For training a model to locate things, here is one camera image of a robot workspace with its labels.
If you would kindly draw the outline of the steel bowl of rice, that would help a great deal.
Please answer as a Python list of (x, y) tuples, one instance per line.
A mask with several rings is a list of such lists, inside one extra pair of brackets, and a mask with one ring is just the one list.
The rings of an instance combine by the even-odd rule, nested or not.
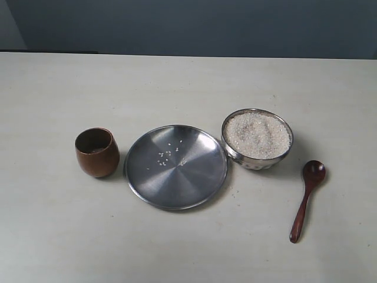
[(281, 117), (266, 110), (246, 108), (224, 119), (221, 141), (232, 161), (246, 169), (264, 170), (289, 154), (294, 137)]

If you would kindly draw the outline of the round steel plate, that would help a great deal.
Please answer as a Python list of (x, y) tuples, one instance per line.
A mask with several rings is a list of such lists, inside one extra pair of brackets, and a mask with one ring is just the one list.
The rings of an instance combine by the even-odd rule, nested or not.
[(224, 185), (228, 160), (220, 142), (187, 125), (168, 125), (139, 137), (123, 172), (141, 200), (162, 210), (185, 210), (210, 200)]

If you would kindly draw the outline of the brown wooden spoon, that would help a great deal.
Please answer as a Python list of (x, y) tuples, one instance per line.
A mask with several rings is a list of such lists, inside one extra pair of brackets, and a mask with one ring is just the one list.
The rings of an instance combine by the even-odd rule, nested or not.
[(317, 160), (308, 161), (302, 169), (302, 177), (305, 186), (303, 199), (297, 211), (295, 220), (290, 232), (291, 243), (297, 243), (300, 239), (303, 224), (305, 221), (306, 207), (311, 193), (318, 187), (326, 177), (325, 165)]

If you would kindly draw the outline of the brown wooden cup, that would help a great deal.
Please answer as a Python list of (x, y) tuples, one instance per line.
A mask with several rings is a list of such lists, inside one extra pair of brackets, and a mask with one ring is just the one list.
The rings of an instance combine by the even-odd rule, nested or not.
[(75, 139), (75, 152), (80, 168), (95, 178), (114, 173), (120, 161), (120, 151), (113, 134), (100, 127), (87, 129)]

